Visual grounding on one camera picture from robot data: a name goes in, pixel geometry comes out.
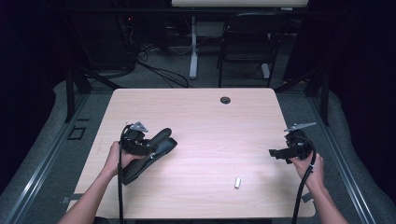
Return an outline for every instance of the black device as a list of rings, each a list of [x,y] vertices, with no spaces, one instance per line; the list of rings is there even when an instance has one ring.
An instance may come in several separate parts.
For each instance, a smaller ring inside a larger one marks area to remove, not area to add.
[[[171,138],[172,130],[165,128],[151,139],[144,139],[148,130],[141,122],[126,125],[120,138],[120,147],[126,152],[145,156],[140,160],[131,161],[122,169],[122,184],[127,185],[136,180],[152,163],[169,153],[177,141]]]
[[[290,158],[306,159],[314,149],[314,145],[305,138],[305,134],[301,129],[315,124],[315,122],[294,124],[288,129],[285,129],[285,132],[289,132],[285,136],[288,147],[279,150],[269,149],[271,157],[275,157],[277,160],[286,160],[287,164],[291,163]]]
[[[294,124],[288,129],[285,129],[285,132],[289,132],[286,134],[286,144],[288,145],[287,148],[276,150],[276,149],[269,149],[271,157],[275,157],[278,159],[286,160],[287,164],[290,164],[290,158],[298,158],[300,160],[304,160],[309,157],[309,154],[313,152],[312,159],[310,165],[306,169],[304,176],[301,179],[300,186],[297,191],[297,197],[294,205],[293,211],[293,218],[291,220],[292,224],[297,222],[298,211],[300,208],[300,200],[303,194],[303,188],[306,182],[306,179],[312,173],[312,169],[315,166],[316,161],[316,149],[314,144],[305,138],[305,134],[300,129],[315,125],[315,122],[306,123],[306,124]]]

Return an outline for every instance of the metal clip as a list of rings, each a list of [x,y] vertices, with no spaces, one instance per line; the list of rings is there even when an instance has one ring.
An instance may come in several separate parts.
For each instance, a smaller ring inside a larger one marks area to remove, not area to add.
[[[290,126],[289,128],[285,129],[285,132],[291,132],[291,131],[296,131],[299,129],[303,129],[312,125],[317,124],[316,122],[311,122],[311,123],[305,123],[305,124],[294,124]]]
[[[134,125],[131,125],[131,127],[129,129],[139,131],[142,133],[149,132],[149,130],[140,121],[136,122]]]

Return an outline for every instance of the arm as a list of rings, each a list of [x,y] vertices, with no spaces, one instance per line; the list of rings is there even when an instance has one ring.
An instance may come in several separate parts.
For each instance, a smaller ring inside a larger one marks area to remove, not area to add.
[[[120,145],[118,142],[114,142],[99,176],[96,177],[84,195],[61,218],[59,223],[93,223],[108,183],[110,183],[113,176],[117,175],[119,155]],[[141,158],[141,156],[131,155],[122,151],[122,167],[125,167],[134,159]]]
[[[296,167],[297,173],[300,177],[304,176],[304,173],[311,162],[311,158],[312,153],[308,158],[302,161],[297,158],[290,159]],[[323,158],[317,153],[317,159],[313,173],[309,175],[305,185],[308,187],[309,192],[314,199],[321,223],[347,223],[343,215],[335,206],[329,191],[327,191],[326,187],[324,186],[323,179]]]

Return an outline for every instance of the desk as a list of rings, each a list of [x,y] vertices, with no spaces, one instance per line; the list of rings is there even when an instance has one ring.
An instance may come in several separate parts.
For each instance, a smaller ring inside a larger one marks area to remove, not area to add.
[[[308,0],[172,0],[172,7],[306,7],[307,3]],[[197,78],[196,25],[195,17],[192,17],[190,79]],[[267,64],[262,66],[262,74],[264,77],[269,77]]]
[[[231,102],[223,104],[223,96]],[[125,218],[292,217],[301,180],[293,165],[268,152],[286,147],[286,124],[273,90],[114,91],[75,193],[87,190],[112,142],[137,121],[148,128],[147,139],[171,128],[178,145],[123,187]],[[314,214],[313,203],[301,203],[301,217]],[[119,217],[116,177],[97,216]]]

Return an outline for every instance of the cable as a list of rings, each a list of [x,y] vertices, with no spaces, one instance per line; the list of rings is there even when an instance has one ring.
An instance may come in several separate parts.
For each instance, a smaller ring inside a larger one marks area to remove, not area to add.
[[[303,194],[304,185],[305,185],[306,179],[312,173],[312,169],[314,169],[315,161],[317,159],[317,150],[315,149],[315,146],[311,141],[309,141],[308,139],[306,139],[304,137],[300,137],[300,136],[295,136],[294,138],[300,138],[300,139],[305,140],[307,143],[309,143],[312,147],[313,155],[312,155],[311,162],[310,162],[308,168],[306,169],[303,178],[301,179],[300,186],[297,191],[297,197],[296,197],[296,202],[295,202],[294,211],[293,211],[293,219],[291,221],[292,224],[297,223],[297,216],[298,216],[298,211],[300,209],[300,200],[301,200],[301,196]]]
[[[120,224],[124,224],[123,218],[123,200],[122,200],[122,139],[124,137],[124,133],[127,127],[122,130],[120,136],[120,155],[119,155],[119,164],[118,164],[118,188],[119,188],[119,208],[120,208]]]
[[[159,75],[160,77],[162,77],[163,80],[165,82],[167,82],[168,85],[170,87],[172,87],[172,88],[173,88],[173,86],[170,84],[170,82],[173,82],[173,83],[175,83],[175,84],[177,84],[177,85],[179,85],[181,87],[184,87],[184,88],[192,87],[190,85],[189,81],[185,77],[183,77],[181,74],[178,74],[178,73],[175,73],[175,72],[172,72],[172,71],[168,71],[168,70],[165,70],[165,69],[161,69],[161,68],[152,67],[150,65],[147,65],[147,64],[141,63],[141,62],[137,62],[137,64],[140,64],[141,66],[147,68],[151,72],[153,72],[153,73]],[[184,83],[182,81],[180,81],[180,80],[175,79],[174,77],[171,77],[170,75],[175,75],[177,77],[182,78],[184,80]]]
[[[102,77],[107,78],[107,79],[111,79],[111,78],[115,78],[115,77],[125,77],[126,75],[130,74],[133,71],[134,71],[134,67],[126,67],[122,71],[119,71],[119,72],[114,73],[114,74],[110,74],[110,75],[100,74],[100,75]]]
[[[178,52],[176,50],[177,48],[187,48],[187,49],[184,50],[183,52]],[[186,46],[186,47],[173,47],[173,46],[169,47],[169,49],[171,49],[175,54],[178,54],[178,55],[183,55],[183,54],[186,54],[186,53],[190,52],[191,48],[192,48],[192,45],[189,45],[189,46]]]

